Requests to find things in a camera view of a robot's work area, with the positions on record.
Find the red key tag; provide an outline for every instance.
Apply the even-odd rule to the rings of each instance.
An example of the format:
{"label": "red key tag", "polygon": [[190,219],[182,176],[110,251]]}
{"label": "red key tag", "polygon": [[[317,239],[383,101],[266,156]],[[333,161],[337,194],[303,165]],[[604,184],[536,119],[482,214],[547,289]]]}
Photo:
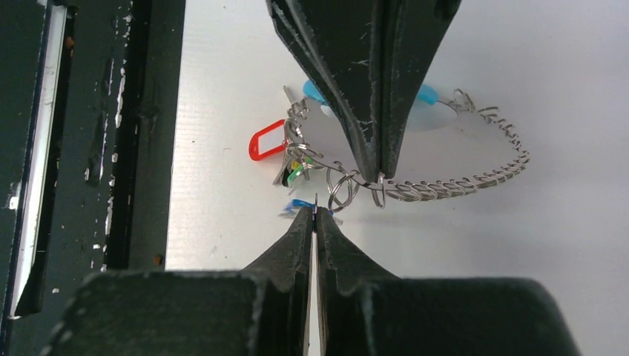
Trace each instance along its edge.
{"label": "red key tag", "polygon": [[284,119],[254,133],[249,142],[249,156],[260,161],[284,151]]}

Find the chain link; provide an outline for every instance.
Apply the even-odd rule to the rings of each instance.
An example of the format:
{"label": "chain link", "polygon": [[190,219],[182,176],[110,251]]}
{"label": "chain link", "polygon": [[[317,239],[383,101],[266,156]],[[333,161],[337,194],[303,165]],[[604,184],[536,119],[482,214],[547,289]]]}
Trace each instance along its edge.
{"label": "chain link", "polygon": [[[384,181],[379,179],[376,183],[364,185],[365,188],[372,191],[374,203],[378,207],[384,207],[385,195],[402,202],[428,202],[431,200],[442,200],[474,194],[481,189],[506,182],[520,174],[526,168],[526,164],[530,161],[529,152],[522,148],[519,136],[515,132],[515,126],[510,124],[506,119],[498,116],[498,107],[494,106],[476,110],[470,96],[461,89],[454,90],[453,100],[444,102],[444,104],[455,109],[458,113],[477,113],[488,125],[498,126],[507,137],[509,143],[513,146],[513,150],[519,153],[518,158],[499,169],[480,175],[473,175],[473,179],[462,177],[460,179],[450,179],[447,182],[437,180],[436,182],[420,181],[419,183],[410,181],[396,182],[393,179],[388,180],[387,183],[389,186],[392,185],[395,189],[385,188]],[[300,120],[307,119],[307,113],[308,106],[305,99],[291,105],[291,108],[288,110],[289,118],[284,123],[284,131],[286,134],[286,153],[292,159],[302,164],[304,167],[304,177],[308,180],[309,165],[306,164],[306,157],[317,161],[317,159],[323,158],[323,155],[313,150],[304,139]],[[354,181],[354,177],[358,174],[357,171],[346,171],[343,168],[342,162],[335,161],[335,164],[337,165],[336,167],[327,167],[326,183],[330,193],[328,209],[338,212],[352,203],[360,184]],[[333,182],[331,179],[331,170],[338,171],[343,176],[337,182]],[[337,195],[343,184],[348,185],[348,197],[344,202],[341,202]]]}

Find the chipped paint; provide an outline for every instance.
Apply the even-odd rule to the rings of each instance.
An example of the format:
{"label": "chipped paint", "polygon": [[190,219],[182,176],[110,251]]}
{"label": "chipped paint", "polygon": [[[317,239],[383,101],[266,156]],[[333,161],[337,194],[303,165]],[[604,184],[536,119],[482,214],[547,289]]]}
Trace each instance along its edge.
{"label": "chipped paint", "polygon": [[9,194],[9,199],[7,200],[5,208],[9,208],[10,210],[18,210],[19,208],[19,196],[22,192],[22,183],[17,182],[11,184],[11,194]]}
{"label": "chipped paint", "polygon": [[111,232],[111,217],[113,216],[113,197],[109,197],[107,201],[107,216],[105,218],[105,236],[109,236]]}
{"label": "chipped paint", "polygon": [[19,197],[11,197],[9,199],[9,209],[18,210],[18,207],[19,207]]}
{"label": "chipped paint", "polygon": [[107,84],[107,95],[111,95],[111,85],[113,84],[113,66],[116,61],[111,59],[111,65],[109,67],[109,83]]}
{"label": "chipped paint", "polygon": [[118,88],[118,108],[116,109],[116,128],[120,128],[122,122],[122,94],[125,92],[125,83],[127,81],[124,66],[120,68],[120,87]]}
{"label": "chipped paint", "polygon": [[107,148],[107,127],[109,126],[109,122],[107,118],[105,118],[105,124],[103,125],[103,134],[102,134],[102,147],[100,153],[100,172],[99,172],[99,182],[102,180],[102,172],[105,170],[105,149]]}

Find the white surface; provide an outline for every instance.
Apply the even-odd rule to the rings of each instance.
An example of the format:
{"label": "white surface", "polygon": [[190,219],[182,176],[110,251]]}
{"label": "white surface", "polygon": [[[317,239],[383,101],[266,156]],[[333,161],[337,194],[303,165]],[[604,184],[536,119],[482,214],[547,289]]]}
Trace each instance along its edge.
{"label": "white surface", "polygon": [[55,96],[57,93],[57,79],[59,78],[59,65],[61,63],[61,49],[64,40],[63,33],[65,29],[66,13],[66,7],[53,6],[50,17],[50,31],[48,33],[42,91],[39,97],[35,137],[33,139],[34,149],[30,158],[30,173],[27,192],[24,198],[26,202],[24,204],[24,228],[22,229],[22,235],[20,237],[18,268],[15,277],[17,292],[13,294],[13,299],[11,300],[11,317],[13,317],[19,298],[22,296],[35,257],[35,245],[37,244],[37,231],[39,229],[39,214],[42,209],[42,194],[44,192],[44,179],[46,177],[46,164],[48,162],[48,148],[50,147],[50,130],[52,129],[53,114],[55,111]]}
{"label": "white surface", "polygon": [[[613,0],[463,1],[427,82],[500,105],[533,161],[471,197],[380,211],[359,194],[343,232],[401,276],[535,278],[585,355],[629,355],[628,14]],[[248,140],[305,79],[263,0],[187,1],[169,269],[242,268],[286,230],[280,157],[252,162]]]}

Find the scratch mark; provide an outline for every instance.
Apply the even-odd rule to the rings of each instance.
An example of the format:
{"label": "scratch mark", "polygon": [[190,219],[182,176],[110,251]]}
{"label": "scratch mark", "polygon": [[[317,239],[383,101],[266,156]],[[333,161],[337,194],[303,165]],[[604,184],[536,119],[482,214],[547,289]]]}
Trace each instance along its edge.
{"label": "scratch mark", "polygon": [[350,62],[353,65],[364,65],[365,67],[369,66],[369,60],[368,59],[364,59],[362,61],[358,61],[358,62]]}

